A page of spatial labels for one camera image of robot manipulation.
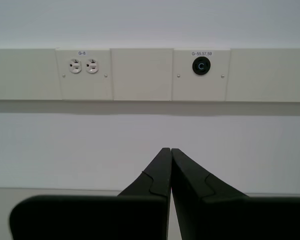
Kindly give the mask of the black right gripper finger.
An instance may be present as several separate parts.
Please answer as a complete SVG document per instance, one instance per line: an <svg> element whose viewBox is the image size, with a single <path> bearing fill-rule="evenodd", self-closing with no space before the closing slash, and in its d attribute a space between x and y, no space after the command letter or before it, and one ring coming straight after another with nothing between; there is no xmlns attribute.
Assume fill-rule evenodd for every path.
<svg viewBox="0 0 300 240"><path fill-rule="evenodd" d="M184 240L300 240L300 197L248 196L173 148L171 190Z"/></svg>
<svg viewBox="0 0 300 240"><path fill-rule="evenodd" d="M165 240L171 198L171 150L163 148L116 196L37 195L9 216L15 240Z"/></svg>

